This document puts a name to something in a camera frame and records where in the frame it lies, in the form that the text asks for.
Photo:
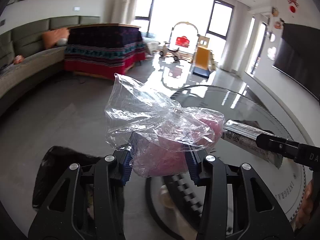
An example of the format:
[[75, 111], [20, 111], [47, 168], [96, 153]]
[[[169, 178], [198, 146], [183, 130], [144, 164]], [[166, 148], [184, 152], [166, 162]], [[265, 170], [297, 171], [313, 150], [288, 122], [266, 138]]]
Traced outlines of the person's right hand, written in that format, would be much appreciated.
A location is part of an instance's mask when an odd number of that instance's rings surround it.
[[308, 183], [305, 189], [303, 201], [297, 213], [297, 217], [295, 221], [295, 226], [297, 229], [300, 229], [303, 225], [306, 225], [310, 220], [311, 211], [313, 209], [313, 200], [311, 199], [312, 191], [313, 191], [313, 179]]

